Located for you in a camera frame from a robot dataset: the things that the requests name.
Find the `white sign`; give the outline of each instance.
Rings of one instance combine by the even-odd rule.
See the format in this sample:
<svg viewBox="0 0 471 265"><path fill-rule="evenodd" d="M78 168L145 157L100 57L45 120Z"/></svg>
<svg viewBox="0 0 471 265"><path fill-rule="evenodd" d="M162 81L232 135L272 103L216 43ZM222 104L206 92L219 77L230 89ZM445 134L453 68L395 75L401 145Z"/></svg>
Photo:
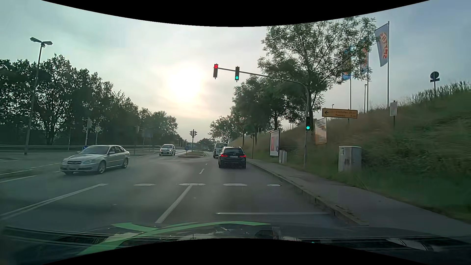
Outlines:
<svg viewBox="0 0 471 265"><path fill-rule="evenodd" d="M270 155L278 156L278 146L280 145L280 130L270 132Z"/></svg>
<svg viewBox="0 0 471 265"><path fill-rule="evenodd" d="M398 102L391 102L389 105L389 116L396 116L398 114Z"/></svg>

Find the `silver sedan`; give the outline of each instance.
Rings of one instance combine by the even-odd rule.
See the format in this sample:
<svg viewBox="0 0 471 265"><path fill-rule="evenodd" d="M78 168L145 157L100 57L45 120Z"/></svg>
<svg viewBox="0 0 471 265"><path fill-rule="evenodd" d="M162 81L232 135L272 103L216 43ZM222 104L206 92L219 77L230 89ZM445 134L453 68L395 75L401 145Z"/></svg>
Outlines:
<svg viewBox="0 0 471 265"><path fill-rule="evenodd" d="M129 152L119 145L92 145L62 160L60 171L67 175L74 172L102 174L107 168L127 168L129 158Z"/></svg>

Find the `grass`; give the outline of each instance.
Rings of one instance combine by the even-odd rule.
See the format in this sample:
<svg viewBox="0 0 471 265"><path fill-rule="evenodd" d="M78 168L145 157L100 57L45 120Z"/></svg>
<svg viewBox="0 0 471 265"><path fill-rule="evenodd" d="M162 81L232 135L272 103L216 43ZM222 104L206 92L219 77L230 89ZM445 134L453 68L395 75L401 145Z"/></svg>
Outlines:
<svg viewBox="0 0 471 265"><path fill-rule="evenodd" d="M358 119L327 122L327 144L311 135L306 170L471 223L471 86L460 82L426 90L399 102L395 126L385 106ZM242 145L239 138L232 145ZM303 170L304 126L281 133L288 166ZM359 173L337 172L338 146L362 147ZM260 135L254 158L268 155L269 135ZM252 140L244 150L252 157Z"/></svg>

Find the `advertising poster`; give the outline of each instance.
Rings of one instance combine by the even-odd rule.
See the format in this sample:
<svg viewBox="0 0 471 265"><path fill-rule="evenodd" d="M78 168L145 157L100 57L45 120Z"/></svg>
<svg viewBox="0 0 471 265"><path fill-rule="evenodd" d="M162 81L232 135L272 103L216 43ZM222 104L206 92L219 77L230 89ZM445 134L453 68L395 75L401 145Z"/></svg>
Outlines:
<svg viewBox="0 0 471 265"><path fill-rule="evenodd" d="M327 143L327 118L316 120L314 129L316 130L316 144Z"/></svg>
<svg viewBox="0 0 471 265"><path fill-rule="evenodd" d="M278 156L278 146L280 145L280 130L270 132L270 155Z"/></svg>

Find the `round sign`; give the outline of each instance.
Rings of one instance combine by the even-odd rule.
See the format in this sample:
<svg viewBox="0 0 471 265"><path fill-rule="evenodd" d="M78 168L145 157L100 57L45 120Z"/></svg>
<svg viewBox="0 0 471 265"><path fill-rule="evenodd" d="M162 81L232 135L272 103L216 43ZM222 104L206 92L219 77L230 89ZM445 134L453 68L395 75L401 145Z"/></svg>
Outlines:
<svg viewBox="0 0 471 265"><path fill-rule="evenodd" d="M439 74L438 72L432 72L432 73L430 74L430 79L437 79L437 78L439 77L439 75L440 75L440 74Z"/></svg>

